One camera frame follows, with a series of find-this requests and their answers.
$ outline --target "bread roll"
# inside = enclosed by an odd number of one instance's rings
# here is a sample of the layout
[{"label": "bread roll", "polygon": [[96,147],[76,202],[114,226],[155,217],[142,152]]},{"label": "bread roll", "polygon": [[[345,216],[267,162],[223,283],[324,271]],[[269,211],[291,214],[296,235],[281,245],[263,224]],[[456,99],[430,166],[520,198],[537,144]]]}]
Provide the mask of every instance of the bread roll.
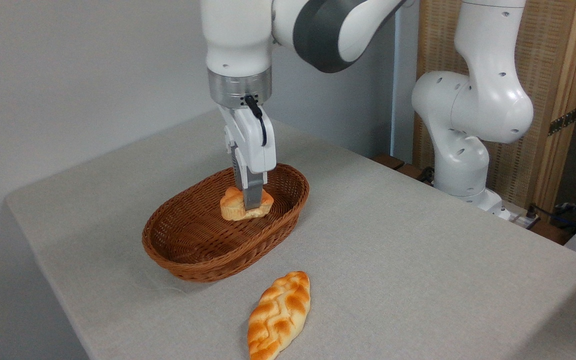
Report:
[{"label": "bread roll", "polygon": [[303,271],[277,278],[248,320],[250,360],[273,360],[302,332],[311,310],[311,281]]},{"label": "bread roll", "polygon": [[244,206],[244,194],[237,187],[231,186],[226,189],[226,194],[219,201],[222,218],[229,221],[239,221],[252,218],[265,217],[270,212],[275,200],[264,189],[261,190],[261,205],[256,209],[246,211]]}]

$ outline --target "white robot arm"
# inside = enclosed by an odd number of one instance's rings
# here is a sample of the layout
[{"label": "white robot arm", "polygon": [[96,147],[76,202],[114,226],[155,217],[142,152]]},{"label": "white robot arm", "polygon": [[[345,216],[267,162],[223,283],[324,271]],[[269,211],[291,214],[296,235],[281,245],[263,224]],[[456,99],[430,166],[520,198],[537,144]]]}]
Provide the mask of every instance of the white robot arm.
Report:
[{"label": "white robot arm", "polygon": [[404,0],[201,0],[210,96],[226,121],[226,149],[247,210],[277,164],[263,103],[272,93],[273,42],[325,73],[352,65]]},{"label": "white robot arm", "polygon": [[528,130],[533,104],[519,84],[515,43],[525,0],[464,0],[455,47],[470,77],[425,73],[413,107],[434,147],[434,187],[500,217],[498,194],[486,189],[489,153],[480,139],[510,143]]}]

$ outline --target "braided bread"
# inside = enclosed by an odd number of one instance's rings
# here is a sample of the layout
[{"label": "braided bread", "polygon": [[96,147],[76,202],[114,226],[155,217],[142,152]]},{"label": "braided bread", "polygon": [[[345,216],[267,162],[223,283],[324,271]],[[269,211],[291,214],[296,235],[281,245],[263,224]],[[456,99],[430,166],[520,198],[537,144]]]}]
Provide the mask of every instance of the braided bread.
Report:
[{"label": "braided bread", "polygon": [[273,360],[302,332],[311,310],[311,281],[303,271],[277,278],[248,320],[250,360]]}]

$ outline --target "wicker basket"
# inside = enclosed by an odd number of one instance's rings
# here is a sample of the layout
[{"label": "wicker basket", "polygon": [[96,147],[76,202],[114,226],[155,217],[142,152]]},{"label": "wicker basket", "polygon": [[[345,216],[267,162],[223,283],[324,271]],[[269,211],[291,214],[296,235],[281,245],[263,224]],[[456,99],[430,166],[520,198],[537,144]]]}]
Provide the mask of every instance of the wicker basket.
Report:
[{"label": "wicker basket", "polygon": [[270,213],[228,221],[222,218],[219,200],[234,185],[233,169],[227,168],[163,203],[144,227],[146,253],[183,280],[208,283],[228,278],[288,237],[309,193],[304,175],[277,164],[263,186],[274,198]]}]

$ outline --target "table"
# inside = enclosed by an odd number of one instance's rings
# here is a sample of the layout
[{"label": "table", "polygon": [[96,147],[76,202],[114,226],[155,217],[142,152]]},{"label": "table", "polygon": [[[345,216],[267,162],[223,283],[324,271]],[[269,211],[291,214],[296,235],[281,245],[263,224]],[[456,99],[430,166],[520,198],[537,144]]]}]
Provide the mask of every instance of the table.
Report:
[{"label": "table", "polygon": [[11,193],[92,360],[247,359],[247,319],[290,271],[311,280],[281,360],[576,359],[576,253],[274,122],[310,196],[292,234],[241,273],[179,280],[144,252],[164,201],[230,166],[211,111]]}]

